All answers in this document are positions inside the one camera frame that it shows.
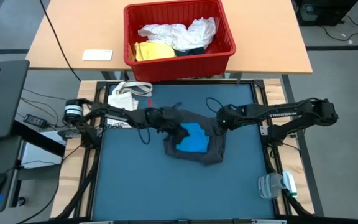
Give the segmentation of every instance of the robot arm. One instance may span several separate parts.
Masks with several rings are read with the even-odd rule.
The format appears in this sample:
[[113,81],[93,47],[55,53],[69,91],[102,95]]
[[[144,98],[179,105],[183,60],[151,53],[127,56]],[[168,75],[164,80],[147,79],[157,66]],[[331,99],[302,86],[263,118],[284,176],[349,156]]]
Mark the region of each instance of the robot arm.
[[[88,105],[91,110],[86,115],[83,115],[83,105]],[[99,142],[97,141],[97,130],[88,124],[89,120],[95,118],[116,119],[127,122],[137,129],[155,128],[157,132],[171,134],[178,144],[188,136],[187,130],[180,125],[183,116],[175,107],[128,111],[107,103],[95,103],[87,99],[74,99],[66,102],[63,120],[77,128],[82,137],[83,147],[100,148],[99,145],[95,145]]]
[[217,112],[217,121],[223,129],[234,130],[242,126],[256,124],[267,118],[300,116],[284,124],[268,127],[268,143],[281,145],[291,133],[313,125],[330,126],[336,123],[338,115],[334,105],[327,99],[310,98],[296,103],[264,106],[250,104],[242,106],[226,105]]

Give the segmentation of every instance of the yellow cloth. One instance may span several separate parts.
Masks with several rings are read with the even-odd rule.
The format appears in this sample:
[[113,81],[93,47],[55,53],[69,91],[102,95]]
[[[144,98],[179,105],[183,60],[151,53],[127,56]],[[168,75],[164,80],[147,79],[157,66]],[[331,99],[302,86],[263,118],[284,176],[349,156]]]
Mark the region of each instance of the yellow cloth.
[[175,57],[175,51],[167,44],[158,43],[136,43],[136,60],[141,62],[143,60],[153,60],[161,58]]

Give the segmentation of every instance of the red plastic basket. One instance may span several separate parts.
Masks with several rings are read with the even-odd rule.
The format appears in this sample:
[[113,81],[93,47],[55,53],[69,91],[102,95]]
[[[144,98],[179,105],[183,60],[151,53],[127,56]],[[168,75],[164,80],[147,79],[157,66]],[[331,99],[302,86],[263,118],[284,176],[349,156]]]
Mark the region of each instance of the red plastic basket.
[[[181,23],[189,26],[194,19],[213,17],[216,34],[203,55],[158,60],[135,60],[135,43],[145,42],[137,31],[147,24]],[[210,77],[226,69],[236,51],[233,36],[220,0],[169,1],[132,4],[124,9],[124,61],[132,67],[136,80],[158,82],[178,78]]]

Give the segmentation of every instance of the dark cloth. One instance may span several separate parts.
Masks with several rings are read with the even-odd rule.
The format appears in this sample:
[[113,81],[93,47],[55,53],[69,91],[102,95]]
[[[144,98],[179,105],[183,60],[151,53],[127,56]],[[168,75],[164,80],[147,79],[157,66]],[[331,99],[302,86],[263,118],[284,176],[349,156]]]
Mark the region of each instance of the dark cloth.
[[179,50],[175,50],[175,55],[177,57],[180,57],[180,56],[187,56],[187,55],[199,55],[199,54],[205,54],[205,49],[204,47],[197,47],[195,49],[190,49],[190,50],[187,50],[185,52],[181,52]]
[[226,146],[226,132],[223,131],[215,118],[207,118],[199,114],[180,110],[184,120],[183,123],[198,123],[205,135],[209,137],[207,153],[183,152],[176,149],[173,137],[168,135],[164,140],[165,153],[169,156],[201,162],[204,165],[211,165],[223,161],[223,154]]

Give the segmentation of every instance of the white card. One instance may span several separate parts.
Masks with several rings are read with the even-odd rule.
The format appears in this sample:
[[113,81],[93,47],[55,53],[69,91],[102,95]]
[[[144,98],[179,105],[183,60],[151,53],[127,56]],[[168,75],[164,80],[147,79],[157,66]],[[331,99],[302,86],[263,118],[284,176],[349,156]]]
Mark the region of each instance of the white card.
[[88,49],[84,50],[82,60],[109,61],[112,57],[112,50]]

